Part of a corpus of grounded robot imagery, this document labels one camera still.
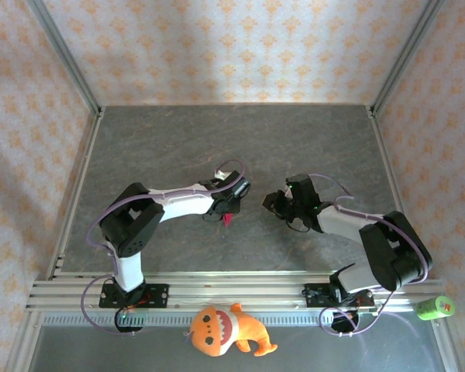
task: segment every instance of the green battery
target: green battery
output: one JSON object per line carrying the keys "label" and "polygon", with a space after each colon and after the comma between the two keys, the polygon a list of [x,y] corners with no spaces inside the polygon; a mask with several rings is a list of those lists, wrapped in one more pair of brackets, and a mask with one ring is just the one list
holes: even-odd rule
{"label": "green battery", "polygon": [[445,318],[455,313],[455,303],[451,298],[438,296],[419,302],[415,306],[415,313],[421,320]]}

